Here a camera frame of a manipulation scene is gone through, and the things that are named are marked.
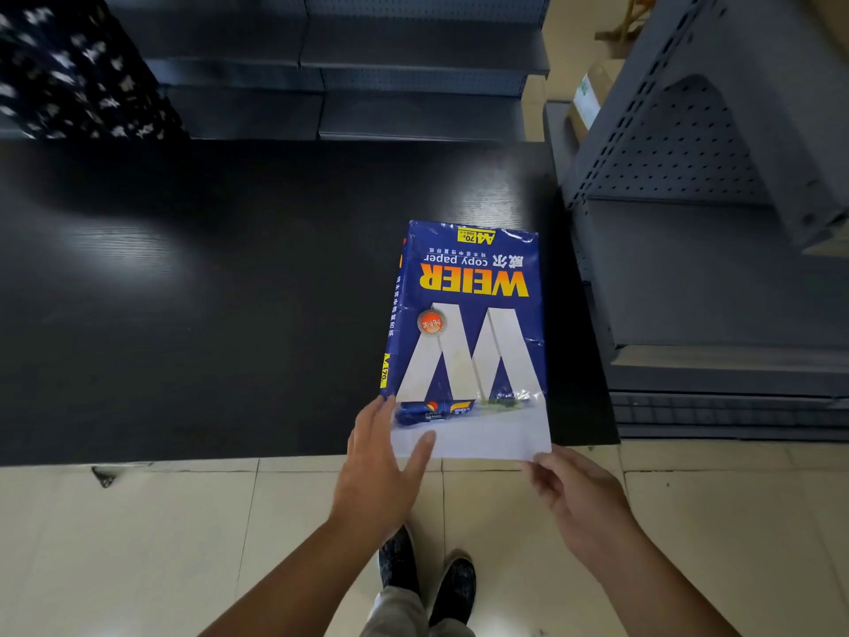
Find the shoe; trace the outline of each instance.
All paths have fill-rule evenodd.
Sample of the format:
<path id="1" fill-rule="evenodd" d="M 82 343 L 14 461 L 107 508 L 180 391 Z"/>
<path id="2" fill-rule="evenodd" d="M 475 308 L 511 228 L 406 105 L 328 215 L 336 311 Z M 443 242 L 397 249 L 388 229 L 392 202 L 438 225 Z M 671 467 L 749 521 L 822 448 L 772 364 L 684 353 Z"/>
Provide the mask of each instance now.
<path id="1" fill-rule="evenodd" d="M 377 565 L 384 588 L 403 588 L 421 596 L 413 539 L 407 526 L 401 526 L 401 529 L 381 546 L 377 554 Z"/>
<path id="2" fill-rule="evenodd" d="M 448 555 L 446 563 L 442 583 L 436 592 L 433 612 L 430 613 L 431 627 L 443 619 L 456 619 L 460 623 L 466 623 L 474 606 L 477 578 L 474 576 L 471 557 L 462 550 L 455 549 Z"/>

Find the hand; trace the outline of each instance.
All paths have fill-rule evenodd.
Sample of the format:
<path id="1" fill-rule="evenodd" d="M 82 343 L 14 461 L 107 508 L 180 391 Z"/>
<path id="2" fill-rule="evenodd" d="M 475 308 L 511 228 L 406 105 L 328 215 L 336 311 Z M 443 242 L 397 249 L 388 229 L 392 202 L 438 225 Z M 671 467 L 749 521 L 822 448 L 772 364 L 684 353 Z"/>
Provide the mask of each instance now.
<path id="1" fill-rule="evenodd" d="M 394 395 L 385 402 L 378 395 L 356 417 L 330 509 L 331 522 L 375 550 L 407 521 L 436 442 L 435 431 L 425 433 L 400 471 L 389 439 L 394 406 Z"/>
<path id="2" fill-rule="evenodd" d="M 644 537 L 621 483 L 574 449 L 552 445 L 551 453 L 538 453 L 522 471 L 555 515 L 566 546 L 597 577 L 633 539 Z"/>

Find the perforated metal panel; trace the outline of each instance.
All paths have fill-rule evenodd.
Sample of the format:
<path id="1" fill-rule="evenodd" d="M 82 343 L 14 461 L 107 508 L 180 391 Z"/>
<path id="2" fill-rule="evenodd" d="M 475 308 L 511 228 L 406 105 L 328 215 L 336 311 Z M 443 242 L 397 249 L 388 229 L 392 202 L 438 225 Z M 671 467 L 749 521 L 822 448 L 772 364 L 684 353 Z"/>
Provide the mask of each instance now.
<path id="1" fill-rule="evenodd" d="M 469 93 L 521 96 L 525 76 L 481 71 L 323 69 L 328 91 Z"/>
<path id="2" fill-rule="evenodd" d="M 105 0 L 111 7 L 237 11 L 263 9 L 280 15 L 306 15 L 304 0 Z"/>
<path id="3" fill-rule="evenodd" d="M 688 78 L 646 102 L 647 111 L 622 119 L 625 137 L 600 157 L 587 181 L 593 195 L 770 203 L 722 96 L 704 78 Z"/>
<path id="4" fill-rule="evenodd" d="M 314 15 L 527 22 L 542 26 L 549 0 L 306 0 Z"/>
<path id="5" fill-rule="evenodd" d="M 324 91 L 318 69 L 186 60 L 149 60 L 148 66 L 160 84 L 252 87 L 291 92 Z"/>

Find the copy paper package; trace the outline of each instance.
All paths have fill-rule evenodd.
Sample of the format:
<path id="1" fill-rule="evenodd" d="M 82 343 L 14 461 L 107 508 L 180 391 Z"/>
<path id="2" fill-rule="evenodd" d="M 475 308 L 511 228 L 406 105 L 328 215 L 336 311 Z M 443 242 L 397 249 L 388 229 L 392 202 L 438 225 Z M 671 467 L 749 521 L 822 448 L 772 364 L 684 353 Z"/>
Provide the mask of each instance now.
<path id="1" fill-rule="evenodd" d="M 434 457 L 549 451 L 537 235 L 410 222 L 380 376 L 396 454 L 436 429 Z"/>

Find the forearm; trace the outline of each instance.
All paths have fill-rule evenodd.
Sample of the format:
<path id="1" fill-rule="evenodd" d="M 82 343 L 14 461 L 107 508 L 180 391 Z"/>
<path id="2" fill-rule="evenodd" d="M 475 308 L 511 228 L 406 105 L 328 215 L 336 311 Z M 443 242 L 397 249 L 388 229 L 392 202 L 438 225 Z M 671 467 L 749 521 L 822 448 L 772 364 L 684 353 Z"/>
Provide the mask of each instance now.
<path id="1" fill-rule="evenodd" d="M 379 541 L 327 521 L 201 637 L 321 637 Z"/>
<path id="2" fill-rule="evenodd" d="M 628 637 L 739 637 L 641 531 L 595 568 Z"/>

